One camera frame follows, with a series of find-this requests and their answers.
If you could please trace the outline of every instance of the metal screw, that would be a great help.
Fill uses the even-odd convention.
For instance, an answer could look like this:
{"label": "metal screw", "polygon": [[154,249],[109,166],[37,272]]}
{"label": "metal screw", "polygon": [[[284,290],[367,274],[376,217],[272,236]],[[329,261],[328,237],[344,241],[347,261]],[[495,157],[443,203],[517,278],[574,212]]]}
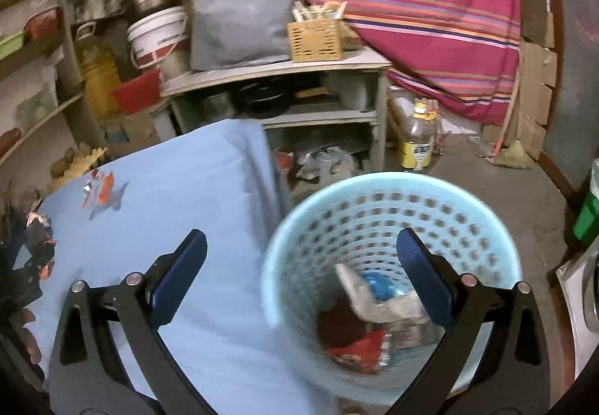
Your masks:
{"label": "metal screw", "polygon": [[525,294],[530,293],[530,285],[525,281],[521,281],[520,283],[518,283],[518,290]]}
{"label": "metal screw", "polygon": [[467,287],[473,287],[474,285],[476,285],[478,283],[478,280],[476,279],[476,277],[474,275],[471,275],[470,273],[466,273],[465,275],[462,275],[462,283],[464,285],[466,285]]}
{"label": "metal screw", "polygon": [[142,282],[143,275],[141,273],[130,273],[127,275],[127,285],[131,285],[132,287],[135,285],[139,285]]}
{"label": "metal screw", "polygon": [[77,280],[76,282],[73,282],[73,285],[71,285],[71,290],[75,293],[79,293],[84,288],[85,288],[85,282],[83,280]]}

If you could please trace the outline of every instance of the green container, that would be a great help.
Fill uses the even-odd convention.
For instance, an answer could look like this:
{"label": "green container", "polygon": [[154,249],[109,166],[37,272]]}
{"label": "green container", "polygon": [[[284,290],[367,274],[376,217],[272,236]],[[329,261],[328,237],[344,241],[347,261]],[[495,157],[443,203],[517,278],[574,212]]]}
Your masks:
{"label": "green container", "polygon": [[0,40],[0,60],[19,50],[23,46],[24,39],[25,32],[19,31],[19,33],[15,33]]}
{"label": "green container", "polygon": [[599,199],[590,192],[574,225],[574,235],[587,248],[599,235]]}

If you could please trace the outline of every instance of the yellow label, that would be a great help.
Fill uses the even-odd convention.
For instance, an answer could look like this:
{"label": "yellow label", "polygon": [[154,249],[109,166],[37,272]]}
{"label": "yellow label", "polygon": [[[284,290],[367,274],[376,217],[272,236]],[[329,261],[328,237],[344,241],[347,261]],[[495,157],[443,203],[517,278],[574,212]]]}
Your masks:
{"label": "yellow label", "polygon": [[431,112],[415,112],[412,115],[413,118],[417,118],[419,120],[433,120],[437,117],[437,112],[436,111],[431,111]]}
{"label": "yellow label", "polygon": [[402,143],[399,147],[399,164],[403,168],[422,170],[428,167],[432,156],[432,138],[429,143]]}

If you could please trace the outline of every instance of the blue tablecloth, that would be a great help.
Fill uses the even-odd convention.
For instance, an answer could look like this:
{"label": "blue tablecloth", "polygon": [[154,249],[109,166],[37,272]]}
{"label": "blue tablecloth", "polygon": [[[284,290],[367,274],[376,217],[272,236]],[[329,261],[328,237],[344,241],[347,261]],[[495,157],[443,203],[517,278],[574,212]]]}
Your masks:
{"label": "blue tablecloth", "polygon": [[[103,171],[115,173],[115,187],[128,181],[121,210],[90,221],[81,209],[85,178],[52,194],[41,208],[58,242],[52,276],[41,284],[43,297],[30,306],[46,374],[73,281],[119,283],[127,273],[146,271],[197,228],[208,238],[208,258],[173,322],[160,329],[189,380],[220,415],[335,413],[331,396],[289,371],[262,313],[262,258],[285,205],[259,125],[216,123]],[[20,263],[27,257],[22,251]],[[119,324],[113,332],[134,386],[152,396]]]}

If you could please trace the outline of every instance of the perforated basket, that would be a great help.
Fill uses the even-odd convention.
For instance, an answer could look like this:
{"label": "perforated basket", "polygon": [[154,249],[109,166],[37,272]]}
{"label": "perforated basket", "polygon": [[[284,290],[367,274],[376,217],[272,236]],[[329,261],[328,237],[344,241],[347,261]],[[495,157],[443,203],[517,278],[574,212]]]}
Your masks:
{"label": "perforated basket", "polygon": [[[333,394],[391,405],[410,385],[434,346],[397,351],[378,375],[348,372],[323,352],[316,316],[343,294],[334,266],[379,271],[398,290],[411,283],[395,252],[397,234],[412,227],[429,250],[483,284],[511,289],[522,279],[518,253],[499,218],[480,200],[445,181],[409,173],[368,174],[312,195],[281,223],[262,276],[267,320],[290,366]],[[484,325],[453,390],[472,379],[490,333]]]}
{"label": "perforated basket", "polygon": [[341,60],[341,28],[338,19],[311,19],[287,24],[291,60],[318,62]]}

